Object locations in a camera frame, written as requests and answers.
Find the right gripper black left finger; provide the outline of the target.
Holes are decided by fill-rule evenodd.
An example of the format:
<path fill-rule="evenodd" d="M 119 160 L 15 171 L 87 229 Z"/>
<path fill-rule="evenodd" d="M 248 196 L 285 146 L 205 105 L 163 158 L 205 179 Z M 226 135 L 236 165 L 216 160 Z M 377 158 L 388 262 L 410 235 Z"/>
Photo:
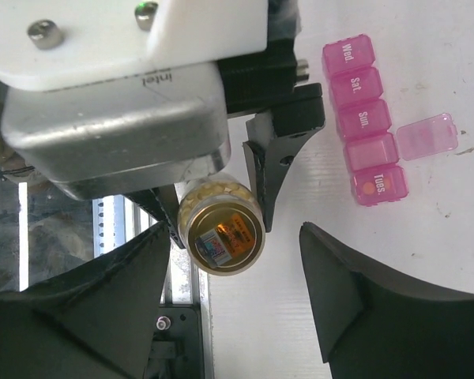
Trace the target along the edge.
<path fill-rule="evenodd" d="M 96 351 L 91 330 L 108 254 L 24 291 L 0 292 L 0 378 L 130 378 Z"/>

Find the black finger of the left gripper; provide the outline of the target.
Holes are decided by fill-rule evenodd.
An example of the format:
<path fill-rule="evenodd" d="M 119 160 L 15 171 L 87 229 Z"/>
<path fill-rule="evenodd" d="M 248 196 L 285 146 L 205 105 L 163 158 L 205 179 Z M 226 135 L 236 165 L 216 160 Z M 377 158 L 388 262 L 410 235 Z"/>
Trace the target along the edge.
<path fill-rule="evenodd" d="M 126 193 L 125 197 L 148 213 L 154 220 L 167 224 L 173 242 L 178 248 L 185 248 L 179 235 L 179 200 L 174 185 Z"/>

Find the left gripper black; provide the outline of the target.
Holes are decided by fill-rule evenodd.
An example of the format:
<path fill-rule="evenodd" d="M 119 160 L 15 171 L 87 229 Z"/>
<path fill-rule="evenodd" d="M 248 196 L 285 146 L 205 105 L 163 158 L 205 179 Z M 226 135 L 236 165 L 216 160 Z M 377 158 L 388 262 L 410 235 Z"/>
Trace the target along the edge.
<path fill-rule="evenodd" d="M 277 197 L 295 157 L 325 126 L 321 85 L 296 87 L 309 77 L 297 73 L 294 53 L 300 30 L 298 2 L 268 5 L 267 48 L 217 62 L 229 119 L 267 110 L 278 114 L 278 135 L 270 126 L 248 126 L 243 142 L 251 192 L 266 232 L 273 228 Z"/>

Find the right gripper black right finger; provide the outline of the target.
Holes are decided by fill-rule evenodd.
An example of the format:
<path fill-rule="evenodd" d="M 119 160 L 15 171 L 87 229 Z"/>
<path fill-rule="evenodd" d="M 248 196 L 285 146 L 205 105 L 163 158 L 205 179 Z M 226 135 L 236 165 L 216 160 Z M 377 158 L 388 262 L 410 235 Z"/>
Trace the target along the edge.
<path fill-rule="evenodd" d="M 333 377 L 474 378 L 474 294 L 399 272 L 310 222 L 299 245 Z"/>

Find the clear bottle yellow capsules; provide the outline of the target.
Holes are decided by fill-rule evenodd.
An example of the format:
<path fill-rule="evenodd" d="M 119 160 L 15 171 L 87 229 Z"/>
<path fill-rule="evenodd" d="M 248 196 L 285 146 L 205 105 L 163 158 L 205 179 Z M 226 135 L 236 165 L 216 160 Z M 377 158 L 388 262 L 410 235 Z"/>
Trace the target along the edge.
<path fill-rule="evenodd" d="M 265 225 L 255 196 L 225 173 L 186 184 L 178 231 L 193 262 L 215 276 L 244 272 L 265 245 Z"/>

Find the pink weekly pill organizer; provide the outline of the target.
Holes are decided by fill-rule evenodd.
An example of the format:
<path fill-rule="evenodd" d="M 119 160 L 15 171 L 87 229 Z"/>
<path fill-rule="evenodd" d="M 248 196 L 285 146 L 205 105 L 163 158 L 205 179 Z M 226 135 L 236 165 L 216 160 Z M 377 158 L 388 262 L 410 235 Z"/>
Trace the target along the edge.
<path fill-rule="evenodd" d="M 375 65 L 371 38 L 360 34 L 326 44 L 322 64 L 329 84 L 337 132 L 358 205 L 374 206 L 408 196 L 400 161 L 457 148 L 457 129 L 443 113 L 392 131 L 389 105 Z"/>

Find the aluminium mounting rail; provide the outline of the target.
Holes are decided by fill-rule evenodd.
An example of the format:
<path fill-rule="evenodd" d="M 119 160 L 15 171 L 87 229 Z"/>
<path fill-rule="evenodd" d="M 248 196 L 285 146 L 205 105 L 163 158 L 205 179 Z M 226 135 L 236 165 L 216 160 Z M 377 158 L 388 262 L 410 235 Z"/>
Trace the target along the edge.
<path fill-rule="evenodd" d="M 200 307 L 205 377 L 214 376 L 209 310 L 201 290 L 199 271 L 171 239 L 168 226 L 148 213 L 151 227 L 111 251 L 96 306 L 96 351 L 125 377 L 145 378 L 156 319 L 162 305 Z"/>

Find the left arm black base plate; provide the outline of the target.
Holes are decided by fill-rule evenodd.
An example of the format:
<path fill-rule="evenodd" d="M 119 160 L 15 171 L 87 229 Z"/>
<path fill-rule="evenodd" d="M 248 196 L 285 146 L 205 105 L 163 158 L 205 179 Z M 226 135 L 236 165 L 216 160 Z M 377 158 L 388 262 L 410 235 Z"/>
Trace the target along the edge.
<path fill-rule="evenodd" d="M 162 305 L 156 319 L 145 378 L 205 377 L 200 307 Z"/>

